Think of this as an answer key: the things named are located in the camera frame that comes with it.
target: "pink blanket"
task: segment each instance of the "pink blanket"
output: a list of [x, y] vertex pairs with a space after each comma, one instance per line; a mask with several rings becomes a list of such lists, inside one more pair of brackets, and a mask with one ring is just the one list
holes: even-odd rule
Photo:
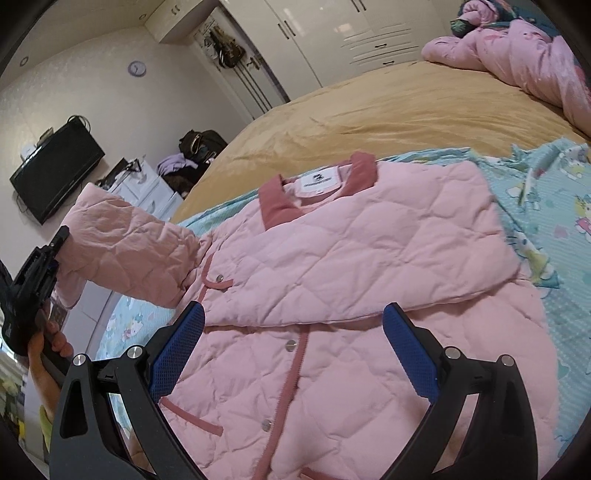
[[513, 20], [504, 30], [477, 28], [461, 39], [431, 40], [423, 48], [423, 58], [458, 69], [491, 72], [563, 108], [569, 122], [591, 135], [591, 93], [563, 37], [552, 40], [526, 21]]

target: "white wardrobe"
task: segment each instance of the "white wardrobe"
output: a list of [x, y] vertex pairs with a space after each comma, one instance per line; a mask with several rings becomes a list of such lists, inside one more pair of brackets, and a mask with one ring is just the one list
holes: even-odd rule
[[[445, 35], [432, 0], [223, 0], [281, 79], [273, 59], [303, 90], [331, 85], [420, 59], [422, 47]], [[300, 70], [301, 58], [308, 69]], [[285, 88], [291, 96], [290, 89]]]

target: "television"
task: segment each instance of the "television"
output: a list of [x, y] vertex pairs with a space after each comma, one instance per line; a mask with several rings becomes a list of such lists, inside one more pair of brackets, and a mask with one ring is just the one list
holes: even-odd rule
[[80, 118], [74, 116], [18, 167], [10, 182], [43, 225], [104, 156]]

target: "clothing label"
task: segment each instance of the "clothing label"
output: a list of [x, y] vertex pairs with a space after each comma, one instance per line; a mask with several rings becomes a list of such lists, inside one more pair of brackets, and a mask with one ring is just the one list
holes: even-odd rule
[[304, 195], [321, 195], [332, 192], [340, 187], [339, 168], [329, 167], [304, 175], [295, 181], [295, 187], [296, 191]]

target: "blue gripper pad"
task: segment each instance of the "blue gripper pad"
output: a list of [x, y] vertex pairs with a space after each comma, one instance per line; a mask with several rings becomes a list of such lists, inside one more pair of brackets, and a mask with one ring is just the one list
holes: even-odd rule
[[203, 333], [205, 312], [201, 304], [195, 302], [188, 312], [185, 310], [181, 314], [178, 322], [180, 322], [179, 325], [174, 325], [176, 330], [152, 364], [148, 390], [155, 403], [158, 403], [161, 397], [172, 393], [184, 366]]
[[428, 398], [432, 404], [439, 396], [437, 367], [413, 331], [393, 305], [384, 309], [384, 333], [413, 384], [417, 395]]

